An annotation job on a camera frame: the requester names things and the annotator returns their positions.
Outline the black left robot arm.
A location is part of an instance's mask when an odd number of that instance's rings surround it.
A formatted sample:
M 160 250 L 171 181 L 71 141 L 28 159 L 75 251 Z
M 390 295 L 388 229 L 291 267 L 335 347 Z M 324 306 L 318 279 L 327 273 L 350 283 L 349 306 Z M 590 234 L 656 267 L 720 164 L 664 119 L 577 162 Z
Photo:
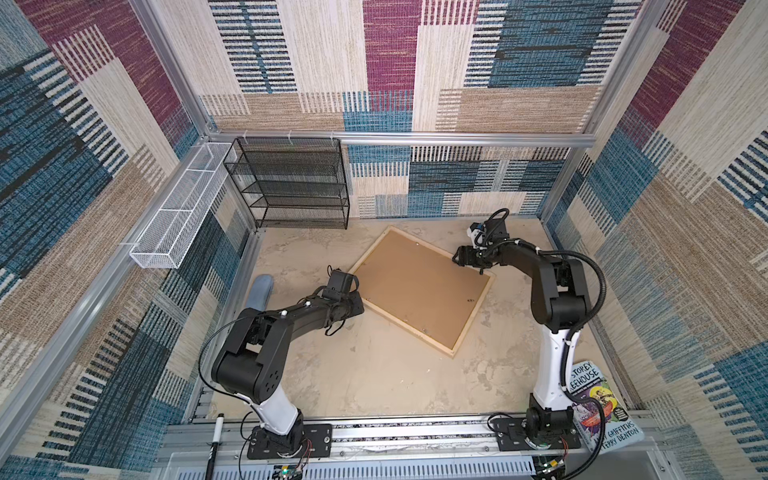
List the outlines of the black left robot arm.
M 358 278 L 333 269 L 325 286 L 296 304 L 281 310 L 246 308 L 233 321 L 210 376 L 260 420 L 246 440 L 248 459 L 329 455 L 323 441 L 332 427 L 308 432 L 303 413 L 287 398 L 281 381 L 293 340 L 316 330 L 333 336 L 348 319 L 363 313 Z

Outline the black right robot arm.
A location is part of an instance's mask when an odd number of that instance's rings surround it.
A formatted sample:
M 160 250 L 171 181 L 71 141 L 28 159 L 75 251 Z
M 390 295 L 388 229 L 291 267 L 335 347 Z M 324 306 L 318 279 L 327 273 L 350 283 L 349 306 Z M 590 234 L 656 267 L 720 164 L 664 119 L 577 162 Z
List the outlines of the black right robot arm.
M 467 229 L 470 243 L 457 248 L 452 261 L 480 273 L 494 266 L 513 267 L 531 280 L 530 310 L 540 327 L 538 376 L 530 395 L 524 431 L 534 448 L 545 448 L 573 426 L 569 393 L 574 344 L 591 311 L 581 261 L 547 253 L 506 228 L 501 208 Z

